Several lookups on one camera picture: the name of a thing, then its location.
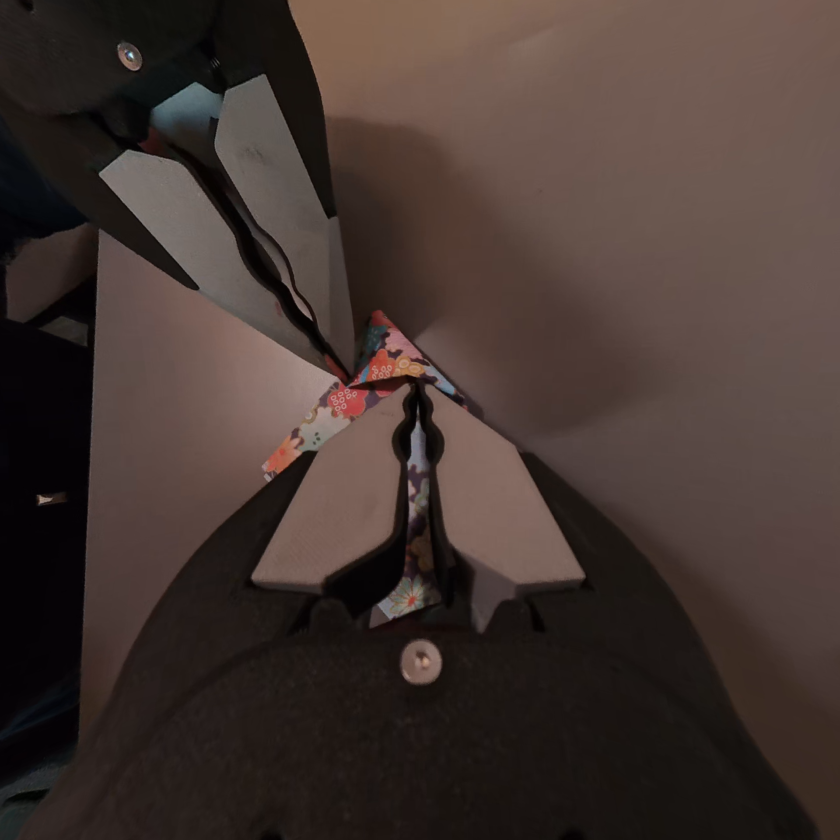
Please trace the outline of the floral patterned origami paper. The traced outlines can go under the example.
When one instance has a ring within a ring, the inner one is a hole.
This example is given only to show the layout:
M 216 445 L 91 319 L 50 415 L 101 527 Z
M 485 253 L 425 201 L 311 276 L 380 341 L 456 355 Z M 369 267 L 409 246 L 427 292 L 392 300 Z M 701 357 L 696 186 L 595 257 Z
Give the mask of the floral patterned origami paper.
M 353 379 L 332 383 L 320 396 L 299 425 L 262 465 L 265 480 L 272 481 L 299 456 L 319 449 L 382 402 L 402 383 L 402 379 L 428 383 L 465 410 L 473 410 L 467 398 L 430 358 L 383 311 L 374 311 L 362 334 Z M 396 588 L 373 608 L 371 627 L 440 602 L 428 522 L 430 465 L 426 455 L 426 435 L 420 421 L 415 421 L 410 446 L 404 570 Z

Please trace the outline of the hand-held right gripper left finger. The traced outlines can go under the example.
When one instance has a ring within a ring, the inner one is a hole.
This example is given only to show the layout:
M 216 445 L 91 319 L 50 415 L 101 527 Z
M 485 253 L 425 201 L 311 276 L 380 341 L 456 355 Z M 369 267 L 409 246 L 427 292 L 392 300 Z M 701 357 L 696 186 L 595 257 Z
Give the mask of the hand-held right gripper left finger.
M 415 386 L 402 385 L 320 447 L 252 582 L 334 598 L 358 616 L 401 580 Z

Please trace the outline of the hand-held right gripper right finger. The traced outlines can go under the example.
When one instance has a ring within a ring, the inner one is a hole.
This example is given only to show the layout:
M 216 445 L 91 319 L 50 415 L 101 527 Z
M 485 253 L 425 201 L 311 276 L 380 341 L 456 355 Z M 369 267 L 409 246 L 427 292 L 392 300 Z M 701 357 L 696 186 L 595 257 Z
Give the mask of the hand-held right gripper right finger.
M 420 419 L 444 603 L 465 602 L 484 633 L 504 602 L 579 588 L 585 572 L 517 447 L 431 385 Z

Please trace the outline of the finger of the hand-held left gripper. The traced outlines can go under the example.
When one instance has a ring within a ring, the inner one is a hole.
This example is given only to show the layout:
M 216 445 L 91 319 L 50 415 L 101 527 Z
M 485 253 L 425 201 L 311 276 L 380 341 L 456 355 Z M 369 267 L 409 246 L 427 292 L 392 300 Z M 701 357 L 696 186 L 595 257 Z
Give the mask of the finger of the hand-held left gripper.
M 224 94 L 214 147 L 292 296 L 336 362 L 355 337 L 340 222 L 324 211 L 267 75 Z
M 213 193 L 187 160 L 126 151 L 101 172 L 199 291 L 304 361 L 347 372 L 347 296 L 337 228 L 299 160 L 221 154 L 232 187 Z

